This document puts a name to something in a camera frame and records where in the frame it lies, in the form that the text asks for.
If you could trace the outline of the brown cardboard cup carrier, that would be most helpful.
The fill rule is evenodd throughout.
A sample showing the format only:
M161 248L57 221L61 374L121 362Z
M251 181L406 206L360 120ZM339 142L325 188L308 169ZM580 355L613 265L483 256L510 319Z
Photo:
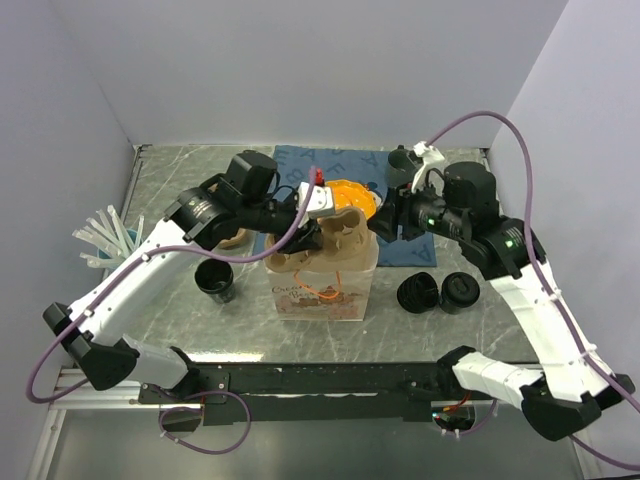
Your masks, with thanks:
M375 235L368 229L367 220L357 207L336 210L333 216L320 220L320 250L274 253L264 259L265 266L276 273L367 270L377 262Z

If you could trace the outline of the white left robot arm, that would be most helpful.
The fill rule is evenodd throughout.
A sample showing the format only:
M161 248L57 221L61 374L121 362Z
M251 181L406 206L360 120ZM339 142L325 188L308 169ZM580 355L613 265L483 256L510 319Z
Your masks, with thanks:
M56 342L72 357L97 391L124 380L161 387L174 401L190 400L200 370L177 347L147 345L126 335L129 323L196 257L212 257L215 247L239 230L273 235L274 246L249 257L317 249L318 218L334 213L332 191L318 169L283 200L271 183L278 164L245 150L228 169L181 192L146 240L99 286L66 306L54 303L43 318Z

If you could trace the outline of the black takeout coffee cup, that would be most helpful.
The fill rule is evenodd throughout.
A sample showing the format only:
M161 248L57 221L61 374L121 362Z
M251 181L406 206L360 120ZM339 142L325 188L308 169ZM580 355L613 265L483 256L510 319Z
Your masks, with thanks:
M473 278L451 277L442 284L439 307L445 313L455 315L472 307L479 298L480 286Z

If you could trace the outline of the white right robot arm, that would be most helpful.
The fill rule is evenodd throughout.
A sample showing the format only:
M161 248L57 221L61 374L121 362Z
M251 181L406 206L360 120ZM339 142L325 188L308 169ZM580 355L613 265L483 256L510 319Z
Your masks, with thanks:
M517 367L462 346L438 360L439 391L452 399L476 391L506 402L547 440L586 428L633 393L633 382L614 374L587 344L535 235L522 220L501 214L494 175L479 163L460 162L440 176L441 191L418 181L389 188L369 228L387 242L426 232L457 242L510 307L541 367Z

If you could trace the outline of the beige paper takeout bag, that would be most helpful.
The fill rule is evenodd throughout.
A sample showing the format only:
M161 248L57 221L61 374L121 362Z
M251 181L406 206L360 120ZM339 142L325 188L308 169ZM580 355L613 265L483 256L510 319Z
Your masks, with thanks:
M354 253L273 254L264 261L274 305L283 320L361 321L379 247L367 234Z

